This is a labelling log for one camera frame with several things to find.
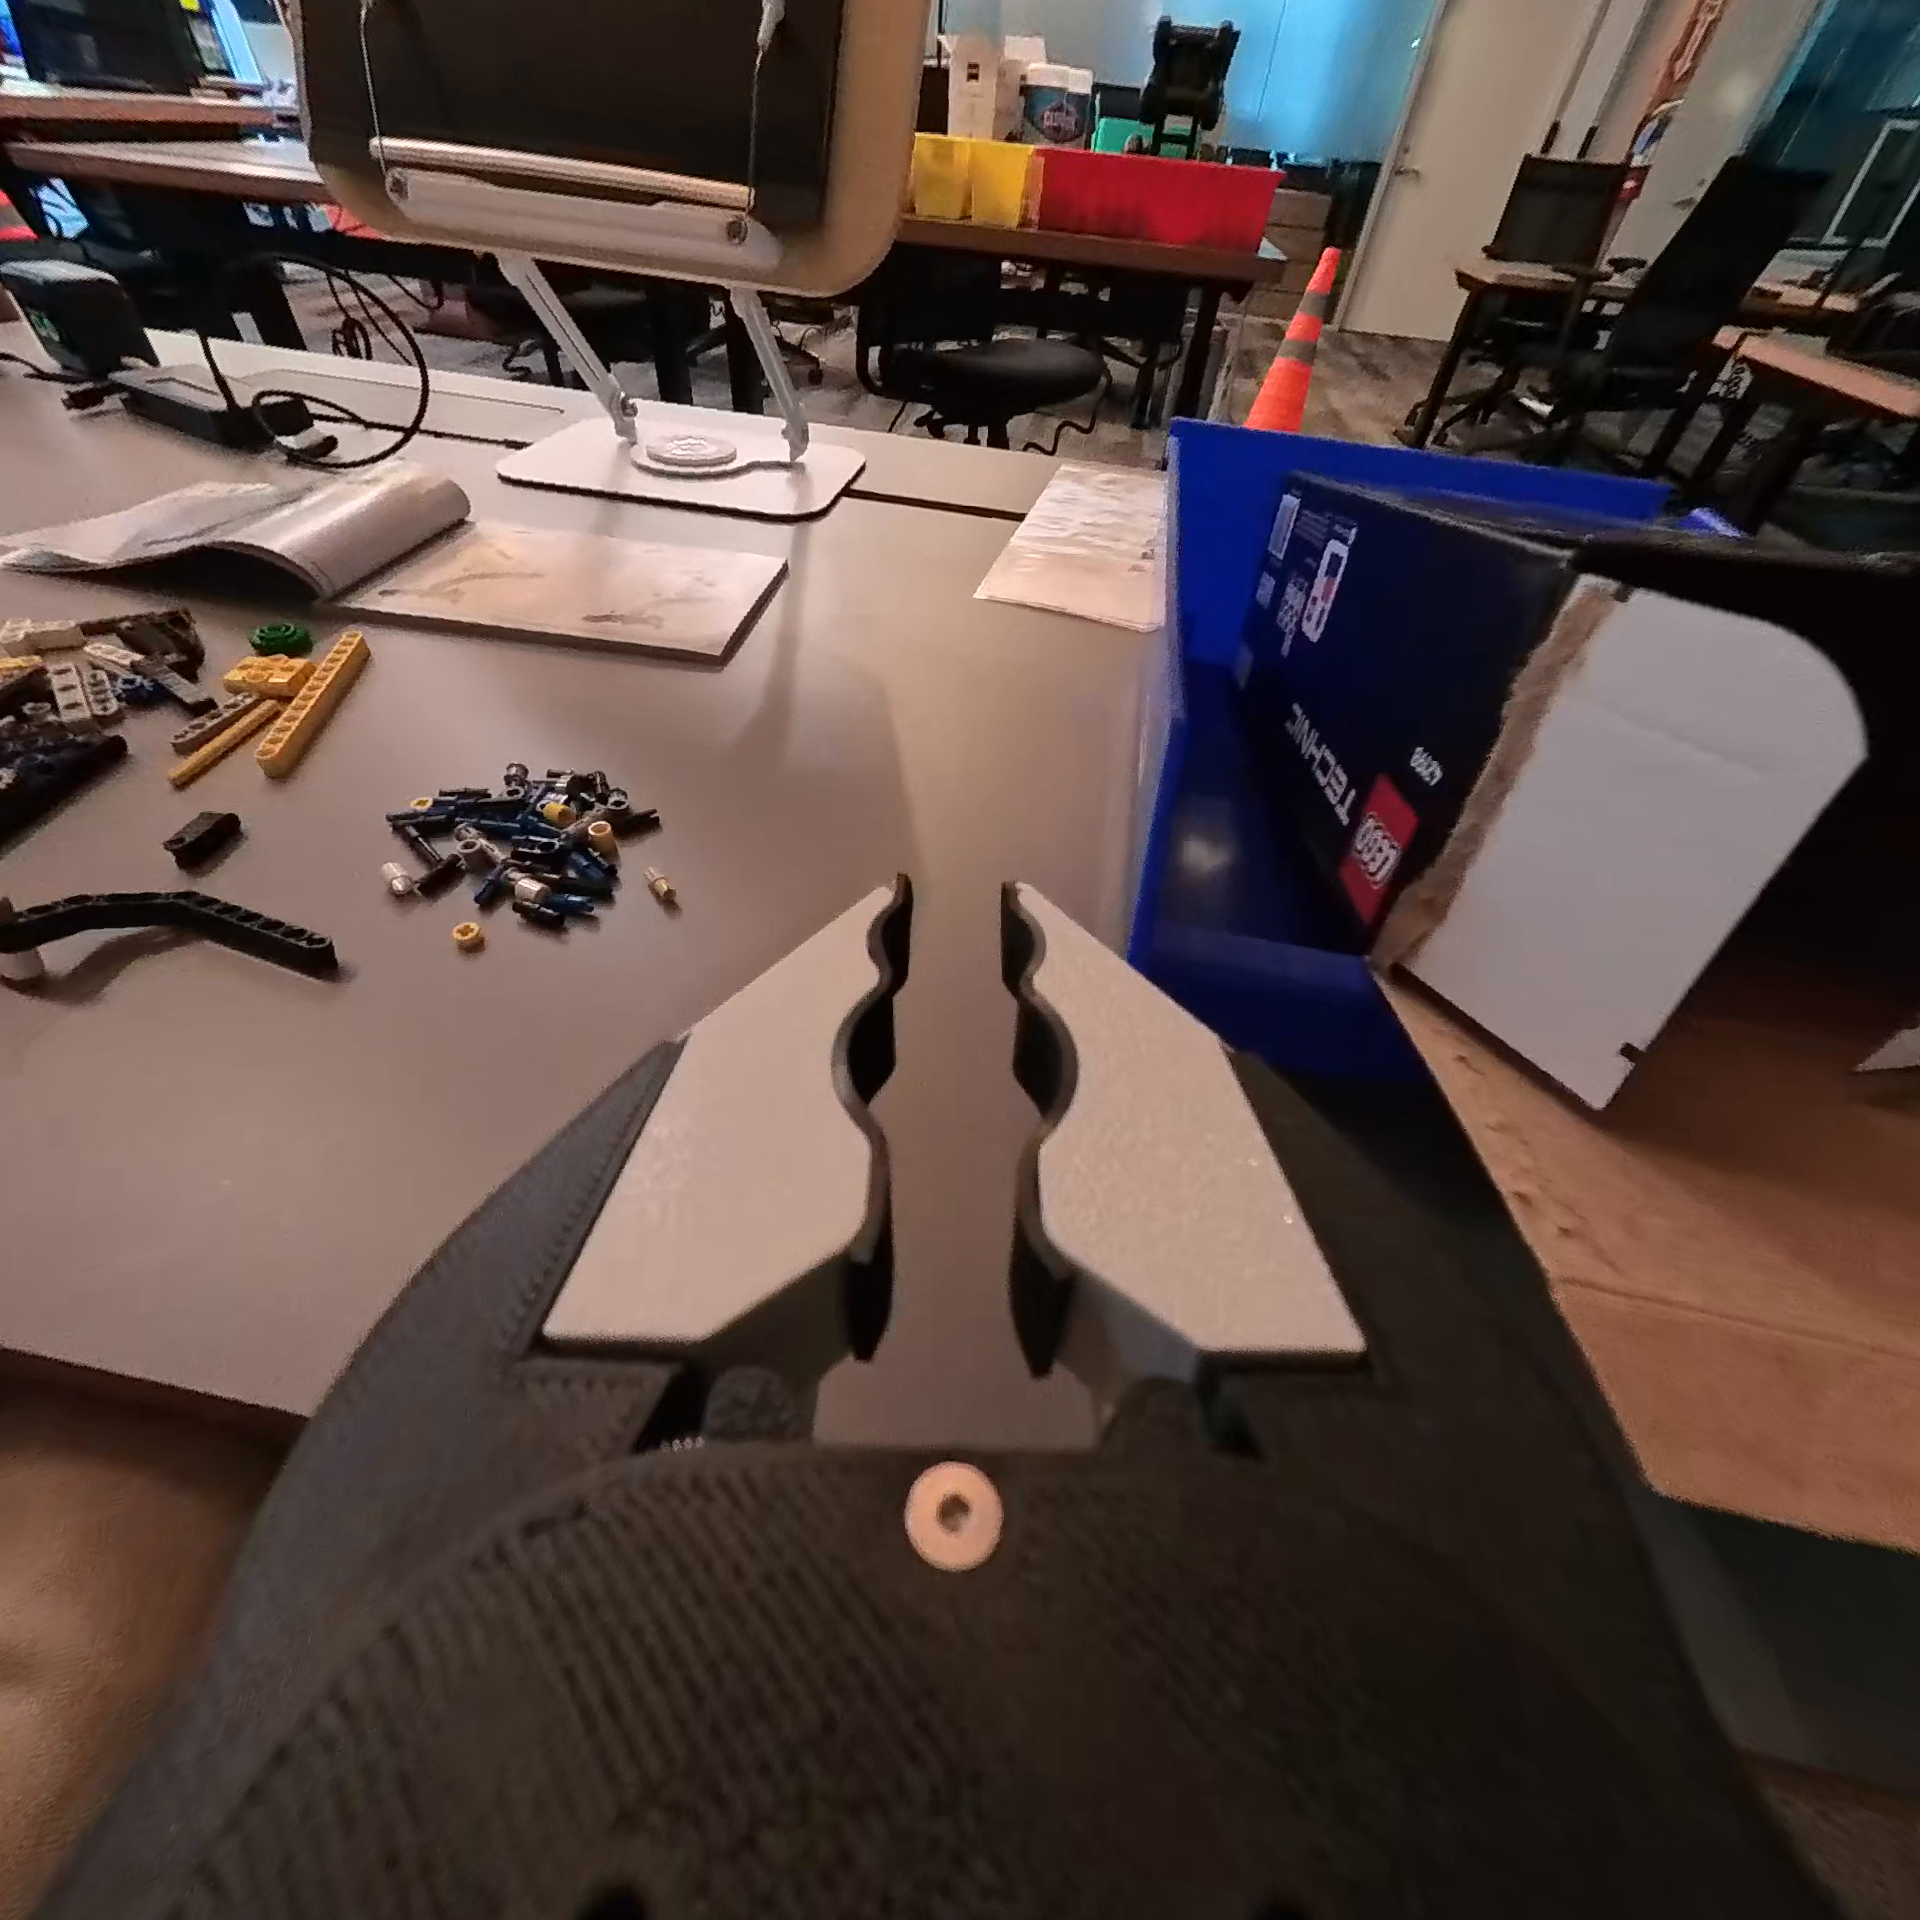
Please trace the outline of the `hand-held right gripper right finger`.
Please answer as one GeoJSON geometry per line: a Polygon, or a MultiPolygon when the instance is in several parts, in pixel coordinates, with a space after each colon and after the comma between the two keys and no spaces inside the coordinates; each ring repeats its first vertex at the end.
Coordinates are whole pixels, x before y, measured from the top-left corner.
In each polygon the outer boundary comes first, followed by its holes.
{"type": "Polygon", "coordinates": [[[1010,1312],[1034,1379],[1350,1370],[1359,1319],[1225,1042],[1026,880],[998,893],[1010,1312]]]}

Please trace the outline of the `pile of small lego pins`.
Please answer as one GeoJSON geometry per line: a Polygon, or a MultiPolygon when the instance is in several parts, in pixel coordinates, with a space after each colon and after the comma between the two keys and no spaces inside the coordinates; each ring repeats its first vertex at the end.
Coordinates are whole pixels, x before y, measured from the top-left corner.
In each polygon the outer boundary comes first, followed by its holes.
{"type": "Polygon", "coordinates": [[[617,902],[625,853],[660,833],[602,771],[509,761],[494,785],[438,785],[383,816],[399,858],[380,870],[394,902],[461,893],[469,922],[514,917],[561,935],[596,925],[617,902]]]}

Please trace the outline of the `long yellow lego beam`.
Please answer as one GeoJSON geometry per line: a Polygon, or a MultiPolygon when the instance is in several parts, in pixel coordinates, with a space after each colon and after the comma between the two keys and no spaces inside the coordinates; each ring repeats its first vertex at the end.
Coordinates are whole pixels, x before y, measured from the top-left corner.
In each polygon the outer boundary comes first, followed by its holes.
{"type": "Polygon", "coordinates": [[[256,769],[262,778],[282,783],[300,769],[344,697],[365,675],[368,663],[369,647],[360,629],[346,629],[332,643],[293,702],[262,733],[256,747],[256,769]]]}

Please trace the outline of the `thin yellow lego beam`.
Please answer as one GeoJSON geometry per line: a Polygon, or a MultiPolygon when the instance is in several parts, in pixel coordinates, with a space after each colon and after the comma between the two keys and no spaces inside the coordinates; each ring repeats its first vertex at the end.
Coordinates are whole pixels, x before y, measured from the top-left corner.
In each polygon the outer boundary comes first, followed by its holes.
{"type": "Polygon", "coordinates": [[[220,735],[216,738],[212,738],[212,742],[210,742],[206,747],[200,747],[198,753],[192,753],[192,754],[188,754],[188,757],[176,757],[174,766],[167,771],[167,785],[169,785],[174,791],[183,791],[183,790],[188,790],[190,785],[193,785],[193,783],[204,779],[204,776],[206,776],[212,766],[216,766],[216,765],[220,765],[220,761],[224,761],[228,754],[233,754],[236,750],[239,750],[241,745],[246,745],[246,744],[248,744],[250,738],[256,738],[262,729],[270,729],[272,725],[276,725],[276,721],[281,719],[282,706],[286,706],[286,704],[278,704],[278,709],[276,709],[276,713],[273,713],[273,719],[272,719],[272,721],[268,721],[268,719],[261,713],[258,719],[254,719],[254,721],[248,721],[248,723],[239,723],[239,725],[230,728],[228,733],[220,735]]]}

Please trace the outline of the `blue plastic bin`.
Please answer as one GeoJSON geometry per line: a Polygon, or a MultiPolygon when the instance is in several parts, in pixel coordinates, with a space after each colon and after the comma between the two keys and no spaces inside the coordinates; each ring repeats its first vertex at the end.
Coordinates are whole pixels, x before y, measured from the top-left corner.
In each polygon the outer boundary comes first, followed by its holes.
{"type": "Polygon", "coordinates": [[[1176,424],[1174,691],[1128,961],[1263,1066],[1415,1088],[1367,953],[1458,829],[1594,545],[1736,541],[1664,486],[1176,424]]]}

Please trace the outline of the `open instruction booklet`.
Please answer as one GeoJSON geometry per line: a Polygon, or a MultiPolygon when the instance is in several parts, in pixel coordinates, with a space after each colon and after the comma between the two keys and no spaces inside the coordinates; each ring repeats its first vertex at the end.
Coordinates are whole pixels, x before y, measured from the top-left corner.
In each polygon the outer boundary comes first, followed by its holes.
{"type": "Polygon", "coordinates": [[[8,570],[38,574],[248,561],[360,618],[697,666],[727,662],[785,578],[783,561],[757,551],[481,522],[460,486],[418,464],[198,483],[4,533],[2,551],[8,570]]]}

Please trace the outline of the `printed paper sheet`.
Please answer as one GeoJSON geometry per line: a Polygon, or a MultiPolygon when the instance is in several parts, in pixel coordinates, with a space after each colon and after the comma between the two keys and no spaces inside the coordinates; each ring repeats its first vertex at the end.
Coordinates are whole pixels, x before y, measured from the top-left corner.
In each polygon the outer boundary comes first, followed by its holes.
{"type": "Polygon", "coordinates": [[[1152,634],[1166,614],[1167,477],[1061,464],[973,600],[1152,634]]]}

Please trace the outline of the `silver monitor stand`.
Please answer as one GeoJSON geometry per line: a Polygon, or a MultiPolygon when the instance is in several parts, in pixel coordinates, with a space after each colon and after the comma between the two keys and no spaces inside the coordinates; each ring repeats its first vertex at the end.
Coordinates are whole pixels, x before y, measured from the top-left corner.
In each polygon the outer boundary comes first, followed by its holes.
{"type": "Polygon", "coordinates": [[[824,517],[865,472],[853,447],[813,439],[774,327],[752,288],[728,286],[727,299],[769,384],[776,424],[637,400],[589,349],[529,256],[509,251],[498,266],[601,410],[502,459],[496,474],[505,486],[792,523],[824,517]]]}

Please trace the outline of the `black round stool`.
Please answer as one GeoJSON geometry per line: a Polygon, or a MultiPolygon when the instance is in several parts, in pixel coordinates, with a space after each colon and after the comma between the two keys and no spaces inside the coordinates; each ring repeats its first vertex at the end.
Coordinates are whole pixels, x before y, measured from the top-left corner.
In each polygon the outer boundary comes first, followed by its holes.
{"type": "Polygon", "coordinates": [[[918,408],[932,439],[1010,447],[1010,424],[1096,400],[1106,358],[1073,339],[1016,333],[1020,297],[997,256],[893,248],[854,291],[854,381],[864,394],[918,408]]]}

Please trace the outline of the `black power adapter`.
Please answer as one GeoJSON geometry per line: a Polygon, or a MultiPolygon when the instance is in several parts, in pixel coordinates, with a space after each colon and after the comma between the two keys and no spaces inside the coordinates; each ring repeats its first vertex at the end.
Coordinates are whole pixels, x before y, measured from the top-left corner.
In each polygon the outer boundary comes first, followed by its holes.
{"type": "Polygon", "coordinates": [[[169,369],[120,369],[105,377],[122,411],[192,441],[230,450],[262,450],[272,433],[248,408],[204,389],[169,369]]]}

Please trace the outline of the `red plastic bin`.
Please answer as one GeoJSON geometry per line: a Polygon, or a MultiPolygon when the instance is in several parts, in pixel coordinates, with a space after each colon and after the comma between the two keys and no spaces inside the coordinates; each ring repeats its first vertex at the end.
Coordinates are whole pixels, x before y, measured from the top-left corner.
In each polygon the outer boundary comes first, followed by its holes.
{"type": "Polygon", "coordinates": [[[1254,251],[1284,181],[1274,168],[1047,149],[1034,219],[1053,234],[1254,251]]]}

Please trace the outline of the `black office chair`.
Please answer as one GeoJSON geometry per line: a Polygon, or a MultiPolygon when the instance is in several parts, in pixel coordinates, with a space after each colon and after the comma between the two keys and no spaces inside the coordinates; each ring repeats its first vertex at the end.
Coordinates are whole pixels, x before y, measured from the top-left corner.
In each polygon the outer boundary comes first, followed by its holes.
{"type": "Polygon", "coordinates": [[[1670,411],[1705,389],[1708,349],[1812,211],[1826,173],[1734,155],[1653,262],[1456,266],[1463,307],[1397,437],[1434,447],[1498,415],[1524,464],[1567,464],[1598,416],[1670,411]]]}

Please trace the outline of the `wooden side desk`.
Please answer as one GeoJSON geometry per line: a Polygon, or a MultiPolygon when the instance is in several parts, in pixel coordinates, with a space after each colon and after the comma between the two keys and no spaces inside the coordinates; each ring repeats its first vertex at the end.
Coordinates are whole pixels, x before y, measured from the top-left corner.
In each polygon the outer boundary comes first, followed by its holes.
{"type": "Polygon", "coordinates": [[[1719,509],[1719,517],[1748,538],[1783,503],[1823,427],[1918,427],[1916,377],[1790,346],[1772,333],[1738,334],[1722,370],[1738,373],[1743,384],[1721,406],[1716,435],[1690,472],[1688,497],[1696,505],[1705,503],[1713,477],[1757,411],[1768,406],[1785,410],[1783,431],[1761,447],[1741,491],[1719,509]]]}

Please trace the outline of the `black mesh chair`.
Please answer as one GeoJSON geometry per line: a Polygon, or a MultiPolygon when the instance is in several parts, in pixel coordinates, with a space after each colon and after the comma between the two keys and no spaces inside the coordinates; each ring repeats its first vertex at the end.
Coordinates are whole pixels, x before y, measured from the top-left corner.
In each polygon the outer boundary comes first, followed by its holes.
{"type": "Polygon", "coordinates": [[[1502,266],[1589,270],[1615,223],[1629,166],[1529,153],[1481,256],[1502,266]]]}

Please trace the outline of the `beige computer monitor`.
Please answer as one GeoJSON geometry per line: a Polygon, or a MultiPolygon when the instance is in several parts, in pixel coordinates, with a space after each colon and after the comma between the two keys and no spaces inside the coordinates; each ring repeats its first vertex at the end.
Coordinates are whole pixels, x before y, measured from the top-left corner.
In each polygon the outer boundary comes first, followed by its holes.
{"type": "Polygon", "coordinates": [[[792,297],[895,240],[930,6],[293,6],[305,153],[389,239],[792,297]]]}

